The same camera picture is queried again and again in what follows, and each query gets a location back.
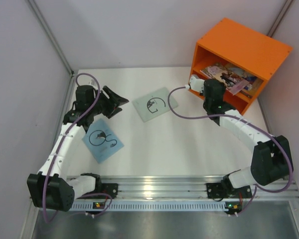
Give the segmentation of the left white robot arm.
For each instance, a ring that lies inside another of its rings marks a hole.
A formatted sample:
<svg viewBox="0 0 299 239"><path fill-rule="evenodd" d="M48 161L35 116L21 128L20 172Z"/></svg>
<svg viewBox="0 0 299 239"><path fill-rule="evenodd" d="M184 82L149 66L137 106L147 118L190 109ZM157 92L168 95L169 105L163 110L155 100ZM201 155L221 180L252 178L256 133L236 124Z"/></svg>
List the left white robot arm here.
<svg viewBox="0 0 299 239"><path fill-rule="evenodd" d="M74 200L90 193L104 193L98 174L81 173L78 178L67 180L69 167L94 117L102 114L110 119L128 102L107 86L101 90L91 85L77 87L75 101L63 118L61 132L50 155L39 171L27 178L35 207L67 212Z"/></svg>

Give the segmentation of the dark cover paperback book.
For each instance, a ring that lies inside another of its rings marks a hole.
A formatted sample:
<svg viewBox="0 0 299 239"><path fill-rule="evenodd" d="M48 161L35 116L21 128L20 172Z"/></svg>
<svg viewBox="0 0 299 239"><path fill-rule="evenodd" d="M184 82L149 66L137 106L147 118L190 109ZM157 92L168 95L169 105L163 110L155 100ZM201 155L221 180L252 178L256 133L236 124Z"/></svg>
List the dark cover paperback book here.
<svg viewBox="0 0 299 239"><path fill-rule="evenodd" d="M244 96L248 97L249 99L251 99L255 94L255 90L249 89L249 88L243 88L240 91L240 93L243 94Z"/></svg>

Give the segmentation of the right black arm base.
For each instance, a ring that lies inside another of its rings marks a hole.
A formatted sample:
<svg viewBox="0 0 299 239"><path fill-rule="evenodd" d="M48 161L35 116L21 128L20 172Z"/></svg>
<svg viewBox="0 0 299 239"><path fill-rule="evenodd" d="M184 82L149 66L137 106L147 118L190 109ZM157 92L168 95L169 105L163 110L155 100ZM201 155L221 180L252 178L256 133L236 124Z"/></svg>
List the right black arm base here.
<svg viewBox="0 0 299 239"><path fill-rule="evenodd" d="M207 197L216 202L229 198L226 187L221 183L206 183Z"/></svg>

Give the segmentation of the pink Shakespeare story book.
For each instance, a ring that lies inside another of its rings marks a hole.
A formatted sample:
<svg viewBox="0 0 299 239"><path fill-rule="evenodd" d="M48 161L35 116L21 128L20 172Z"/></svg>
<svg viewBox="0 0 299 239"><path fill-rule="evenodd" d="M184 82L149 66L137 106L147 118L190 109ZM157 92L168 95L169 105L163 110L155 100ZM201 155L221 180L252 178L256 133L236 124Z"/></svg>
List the pink Shakespeare story book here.
<svg viewBox="0 0 299 239"><path fill-rule="evenodd" d="M249 91L252 89L252 84L249 81L240 75L237 75L235 72L225 68L220 63L207 66L201 69L200 72L206 77L214 78L223 83L226 87L226 90L233 95L236 95L242 90Z"/></svg>

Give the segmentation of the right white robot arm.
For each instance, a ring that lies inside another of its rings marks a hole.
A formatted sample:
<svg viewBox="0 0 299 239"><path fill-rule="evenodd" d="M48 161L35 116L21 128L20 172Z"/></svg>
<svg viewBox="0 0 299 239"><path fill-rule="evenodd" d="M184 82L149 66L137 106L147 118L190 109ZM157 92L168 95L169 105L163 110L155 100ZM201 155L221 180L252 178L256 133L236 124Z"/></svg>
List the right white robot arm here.
<svg viewBox="0 0 299 239"><path fill-rule="evenodd" d="M231 104L224 101L225 85L215 79L203 84L203 108L219 126L229 130L252 153L251 165L224 176L231 189L257 184L266 186L293 175L289 141L282 135L274 137L248 122Z"/></svg>

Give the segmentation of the orange Othello book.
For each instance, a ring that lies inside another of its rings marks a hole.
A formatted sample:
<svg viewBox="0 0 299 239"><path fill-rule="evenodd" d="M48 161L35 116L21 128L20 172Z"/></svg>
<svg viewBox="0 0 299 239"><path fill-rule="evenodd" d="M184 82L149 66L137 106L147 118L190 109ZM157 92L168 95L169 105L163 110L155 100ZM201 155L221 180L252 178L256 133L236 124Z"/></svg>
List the orange Othello book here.
<svg viewBox="0 0 299 239"><path fill-rule="evenodd" d="M251 73L247 72L246 70L232 64L232 63L227 63L225 65L225 68L228 69L229 71L235 73L236 75L244 78L247 80L249 83L245 88L253 89L255 90L255 93L257 92L258 88L261 86L263 80L252 75Z"/></svg>

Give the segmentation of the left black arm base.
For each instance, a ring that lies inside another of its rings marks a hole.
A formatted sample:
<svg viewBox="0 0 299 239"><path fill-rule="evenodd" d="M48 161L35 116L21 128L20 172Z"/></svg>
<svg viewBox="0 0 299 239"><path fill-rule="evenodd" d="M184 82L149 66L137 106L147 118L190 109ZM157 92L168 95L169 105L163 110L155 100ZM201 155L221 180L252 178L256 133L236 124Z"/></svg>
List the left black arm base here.
<svg viewBox="0 0 299 239"><path fill-rule="evenodd" d="M96 192L106 193L115 199L118 195L118 187L119 185L117 183L101 183Z"/></svg>

